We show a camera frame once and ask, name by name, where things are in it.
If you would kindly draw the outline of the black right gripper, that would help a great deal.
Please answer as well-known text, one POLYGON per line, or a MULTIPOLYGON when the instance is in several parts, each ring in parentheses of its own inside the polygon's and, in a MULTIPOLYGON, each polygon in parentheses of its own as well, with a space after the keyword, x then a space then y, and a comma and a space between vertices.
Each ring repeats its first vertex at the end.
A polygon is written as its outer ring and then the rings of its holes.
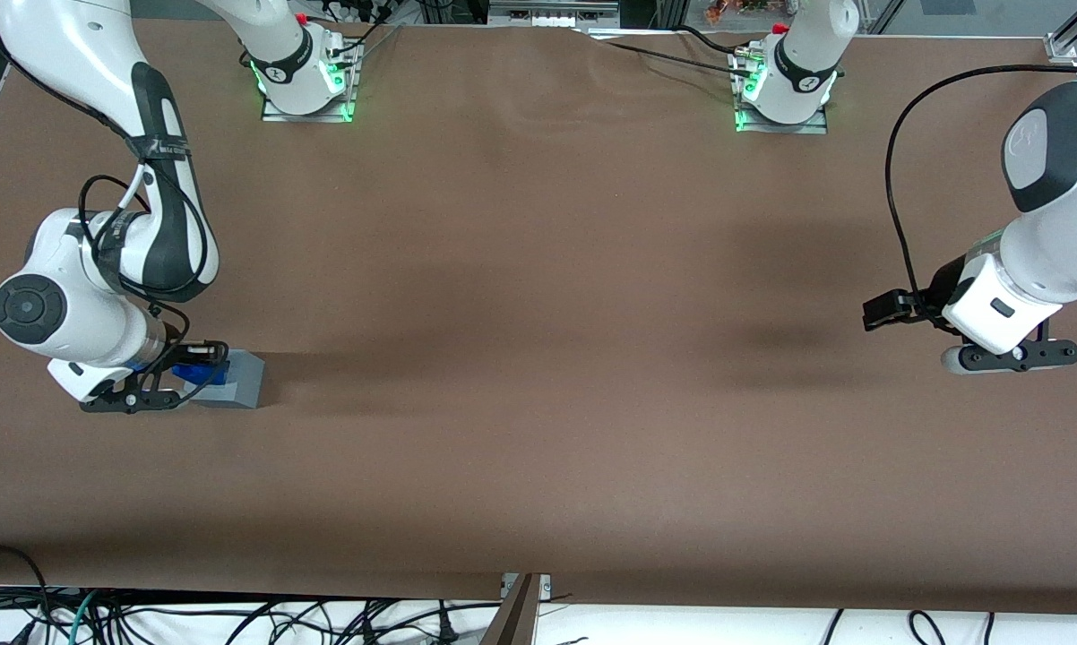
MULTIPOLYGON (((157 359, 149 366, 151 391, 177 393, 177 378, 171 367, 184 354, 183 334, 173 334, 165 347, 160 349, 157 359)), ((228 343, 223 341, 188 341, 185 343, 185 363, 187 365, 219 365, 228 360, 228 343)))

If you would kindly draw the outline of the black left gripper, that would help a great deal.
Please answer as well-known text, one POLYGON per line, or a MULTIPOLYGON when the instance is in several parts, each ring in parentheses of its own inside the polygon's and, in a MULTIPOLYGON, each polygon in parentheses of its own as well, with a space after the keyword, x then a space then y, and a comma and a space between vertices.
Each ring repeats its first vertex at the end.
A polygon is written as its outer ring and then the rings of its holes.
POLYGON ((863 326, 866 333, 886 325, 907 323, 909 312, 928 312, 933 317, 943 317, 945 307, 952 302, 953 293, 961 282, 964 265, 964 258, 953 258, 933 274, 925 289, 898 288, 895 290, 895 297, 867 299, 863 303, 863 326))

